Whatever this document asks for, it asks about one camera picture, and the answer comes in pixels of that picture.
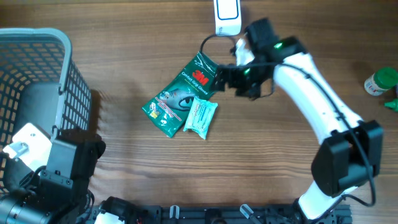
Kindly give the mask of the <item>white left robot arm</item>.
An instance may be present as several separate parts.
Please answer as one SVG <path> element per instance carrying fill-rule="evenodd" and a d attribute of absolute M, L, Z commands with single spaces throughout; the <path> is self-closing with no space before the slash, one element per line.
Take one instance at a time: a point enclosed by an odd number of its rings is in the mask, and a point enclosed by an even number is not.
<path fill-rule="evenodd" d="M 97 134 L 64 131 L 47 149 L 47 161 L 1 199 L 1 223 L 134 223 L 134 206 L 120 198 L 93 206 L 88 186 L 105 149 Z"/>

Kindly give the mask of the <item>teal wet wipes pack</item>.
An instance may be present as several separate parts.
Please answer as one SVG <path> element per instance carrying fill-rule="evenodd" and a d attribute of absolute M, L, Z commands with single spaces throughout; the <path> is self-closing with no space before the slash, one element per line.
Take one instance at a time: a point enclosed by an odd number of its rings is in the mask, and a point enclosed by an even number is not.
<path fill-rule="evenodd" d="M 202 139 L 206 139 L 210 123 L 217 107 L 218 103 L 212 103 L 195 97 L 183 131 L 188 131 L 190 129 L 196 132 Z"/>

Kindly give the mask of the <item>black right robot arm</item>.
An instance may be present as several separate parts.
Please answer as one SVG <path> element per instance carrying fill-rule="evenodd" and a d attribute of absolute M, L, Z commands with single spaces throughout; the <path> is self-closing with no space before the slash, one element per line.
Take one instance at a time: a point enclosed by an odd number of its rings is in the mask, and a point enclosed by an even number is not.
<path fill-rule="evenodd" d="M 320 147 L 311 164 L 313 182 L 294 203 L 268 205 L 259 216 L 244 204 L 241 213 L 253 223 L 351 223 L 345 200 L 353 198 L 353 191 L 368 184 L 376 198 L 382 127 L 363 121 L 345 105 L 296 37 L 280 39 L 266 18 L 249 24 L 245 36 L 253 58 L 242 65 L 220 65 L 211 88 L 234 88 L 238 96 L 256 100 L 261 85 L 271 81 L 291 97 Z"/>

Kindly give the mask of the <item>green lid plastic jar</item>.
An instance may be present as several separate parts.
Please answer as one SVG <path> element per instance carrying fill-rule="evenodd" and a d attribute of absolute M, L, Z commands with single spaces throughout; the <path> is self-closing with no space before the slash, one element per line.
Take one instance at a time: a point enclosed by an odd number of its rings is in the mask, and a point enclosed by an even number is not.
<path fill-rule="evenodd" d="M 397 70 L 384 67 L 364 82 L 364 89 L 372 96 L 380 96 L 397 85 Z"/>

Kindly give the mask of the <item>green 3M gloves packet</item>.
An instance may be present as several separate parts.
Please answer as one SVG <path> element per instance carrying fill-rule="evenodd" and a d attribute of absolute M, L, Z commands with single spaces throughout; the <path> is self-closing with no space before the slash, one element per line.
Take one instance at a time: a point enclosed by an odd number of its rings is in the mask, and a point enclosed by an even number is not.
<path fill-rule="evenodd" d="M 166 136 L 173 137 L 186 122 L 194 99 L 209 100 L 215 94 L 211 84 L 217 67 L 207 55 L 197 53 L 142 110 Z"/>

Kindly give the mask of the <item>red sauce bottle green cap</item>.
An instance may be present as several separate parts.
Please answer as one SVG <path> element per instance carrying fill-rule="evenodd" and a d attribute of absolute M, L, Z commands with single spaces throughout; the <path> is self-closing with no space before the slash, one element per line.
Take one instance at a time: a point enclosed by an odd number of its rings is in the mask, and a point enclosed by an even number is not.
<path fill-rule="evenodd" d="M 396 98 L 390 102 L 386 102 L 384 103 L 384 106 L 392 111 L 398 112 L 398 99 Z"/>

